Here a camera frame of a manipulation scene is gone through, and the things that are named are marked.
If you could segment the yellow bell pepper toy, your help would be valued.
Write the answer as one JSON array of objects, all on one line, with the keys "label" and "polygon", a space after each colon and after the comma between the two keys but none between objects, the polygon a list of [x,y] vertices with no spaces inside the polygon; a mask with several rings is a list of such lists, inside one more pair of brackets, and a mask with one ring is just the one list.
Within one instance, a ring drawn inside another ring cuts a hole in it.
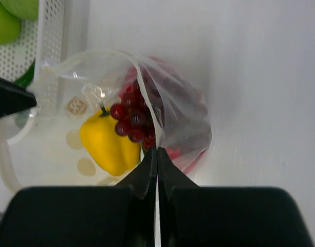
[{"label": "yellow bell pepper toy", "polygon": [[118,177],[135,168],[141,145],[116,134],[117,121],[102,107],[80,128],[83,147],[96,164],[110,175]]}]

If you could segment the red dragon fruit toy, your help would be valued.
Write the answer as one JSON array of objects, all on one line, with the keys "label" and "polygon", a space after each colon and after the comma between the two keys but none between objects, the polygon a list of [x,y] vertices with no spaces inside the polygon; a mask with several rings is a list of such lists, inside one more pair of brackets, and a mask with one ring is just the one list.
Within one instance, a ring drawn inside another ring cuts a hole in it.
[{"label": "red dragon fruit toy", "polygon": [[[137,70],[140,92],[143,94],[143,98],[145,101],[148,101],[149,99],[148,99],[148,96],[147,96],[147,93],[145,90],[145,86],[143,83],[143,79],[141,76],[141,70],[140,70],[141,67],[144,67],[144,68],[151,67],[151,68],[158,70],[162,74],[165,73],[164,69],[166,67],[168,67],[168,68],[174,70],[174,72],[176,72],[182,79],[186,80],[191,85],[195,86],[193,83],[191,83],[189,80],[187,80],[181,73],[177,72],[174,68],[168,66],[164,61],[161,61],[155,57],[148,57],[148,58],[144,58],[141,61],[137,60],[135,62],[132,62],[130,60],[123,60],[122,62],[118,63],[116,81],[118,83],[119,93],[121,92],[122,89],[125,88],[124,79],[125,79],[126,72],[130,67],[134,67]],[[161,130],[161,127],[158,125],[156,118],[153,118],[153,124],[155,125],[154,129],[156,131],[156,136],[157,136],[157,138],[159,138],[161,136],[162,130]],[[163,146],[159,140],[156,140],[155,145],[152,147],[163,147]],[[181,171],[186,172],[187,170],[190,170],[192,166],[196,165],[198,159],[207,150],[207,148],[204,150],[194,150],[194,151],[187,152],[187,153],[179,153],[178,151],[172,151],[169,149],[165,149],[165,150],[167,151],[167,154],[169,155],[169,157],[173,161],[173,163]]]}]

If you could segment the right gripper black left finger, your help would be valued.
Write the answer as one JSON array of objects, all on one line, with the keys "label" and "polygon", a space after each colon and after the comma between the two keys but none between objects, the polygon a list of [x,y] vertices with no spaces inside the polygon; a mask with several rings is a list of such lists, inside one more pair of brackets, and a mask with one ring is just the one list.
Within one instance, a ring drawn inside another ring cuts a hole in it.
[{"label": "right gripper black left finger", "polygon": [[154,246],[157,150],[115,186],[20,190],[0,222],[0,246]]}]

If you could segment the clear zip top bag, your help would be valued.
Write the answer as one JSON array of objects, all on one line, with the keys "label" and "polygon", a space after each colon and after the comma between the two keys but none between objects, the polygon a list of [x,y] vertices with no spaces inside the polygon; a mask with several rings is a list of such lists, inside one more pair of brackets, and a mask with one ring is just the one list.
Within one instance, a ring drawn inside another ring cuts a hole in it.
[{"label": "clear zip top bag", "polygon": [[151,147],[189,173],[211,143],[202,91],[156,57],[85,52],[44,64],[31,89],[39,127],[27,185],[113,186]]}]

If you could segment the dark red grape bunch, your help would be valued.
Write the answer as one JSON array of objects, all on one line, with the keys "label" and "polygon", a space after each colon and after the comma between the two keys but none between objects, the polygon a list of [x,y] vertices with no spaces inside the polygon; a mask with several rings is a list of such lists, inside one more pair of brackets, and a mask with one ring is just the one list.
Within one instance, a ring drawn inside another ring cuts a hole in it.
[{"label": "dark red grape bunch", "polygon": [[[116,134],[142,144],[145,150],[154,146],[156,140],[165,149],[179,153],[206,149],[212,133],[201,89],[168,67],[164,74],[151,67],[140,70],[149,100],[145,101],[140,92],[137,70],[130,67],[125,88],[119,94],[121,101],[110,108],[111,117],[117,121]],[[162,130],[159,138],[153,118]]]}]

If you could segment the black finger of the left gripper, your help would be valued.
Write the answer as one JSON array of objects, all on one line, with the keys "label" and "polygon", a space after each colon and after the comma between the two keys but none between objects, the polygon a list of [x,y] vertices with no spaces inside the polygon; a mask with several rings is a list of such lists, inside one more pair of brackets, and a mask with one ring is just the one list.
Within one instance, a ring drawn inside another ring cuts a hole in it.
[{"label": "black finger of the left gripper", "polygon": [[36,97],[21,86],[0,78],[0,119],[36,107]]}]

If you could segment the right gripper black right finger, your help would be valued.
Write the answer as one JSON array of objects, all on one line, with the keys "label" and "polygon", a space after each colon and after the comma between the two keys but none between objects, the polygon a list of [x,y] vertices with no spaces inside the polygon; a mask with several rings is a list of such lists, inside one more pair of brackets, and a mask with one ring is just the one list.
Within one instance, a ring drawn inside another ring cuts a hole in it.
[{"label": "right gripper black right finger", "polygon": [[157,150],[162,246],[313,246],[295,200],[276,187],[200,187]]}]

